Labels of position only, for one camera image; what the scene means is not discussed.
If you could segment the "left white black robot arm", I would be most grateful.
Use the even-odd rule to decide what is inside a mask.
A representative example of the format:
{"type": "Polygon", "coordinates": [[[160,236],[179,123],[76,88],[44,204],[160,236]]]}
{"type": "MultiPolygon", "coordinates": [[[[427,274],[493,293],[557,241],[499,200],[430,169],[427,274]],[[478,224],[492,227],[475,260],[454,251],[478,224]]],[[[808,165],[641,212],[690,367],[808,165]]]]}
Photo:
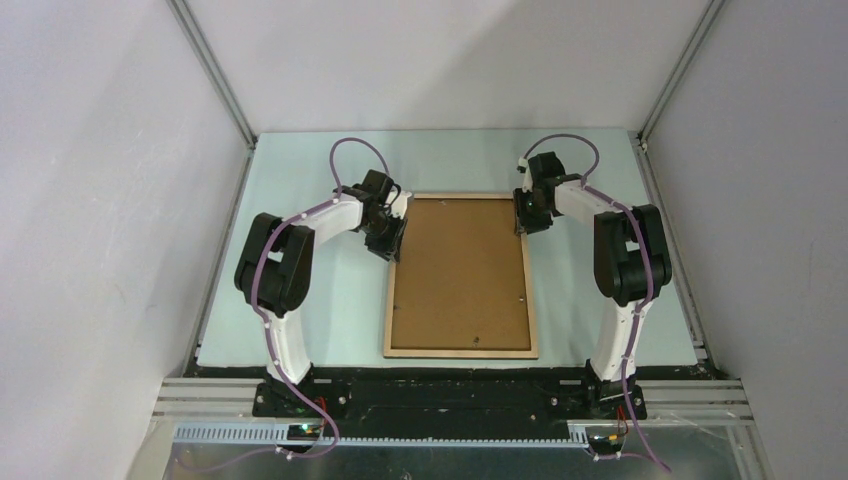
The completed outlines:
{"type": "Polygon", "coordinates": [[[282,382],[277,402],[292,416],[304,416],[316,403],[315,388],[304,382],[312,366],[300,307],[310,289],[315,251],[347,232],[364,234],[366,249],[386,262],[400,261],[413,193],[383,172],[342,186],[316,206],[288,219],[257,215],[243,246],[234,284],[262,321],[269,374],[282,382]]]}

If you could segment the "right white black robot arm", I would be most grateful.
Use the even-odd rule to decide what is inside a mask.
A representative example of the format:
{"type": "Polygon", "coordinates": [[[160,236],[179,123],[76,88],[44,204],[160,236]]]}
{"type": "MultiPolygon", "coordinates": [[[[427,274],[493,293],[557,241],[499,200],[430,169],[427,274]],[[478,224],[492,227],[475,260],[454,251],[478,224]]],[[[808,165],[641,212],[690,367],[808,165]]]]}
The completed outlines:
{"type": "Polygon", "coordinates": [[[601,333],[586,364],[581,402],[585,411],[606,418],[635,389],[635,351],[644,317],[672,265],[659,209],[631,206],[568,174],[552,153],[520,158],[523,180],[513,192],[515,228],[533,234],[555,218],[570,216],[593,230],[594,279],[607,298],[601,333]]]}

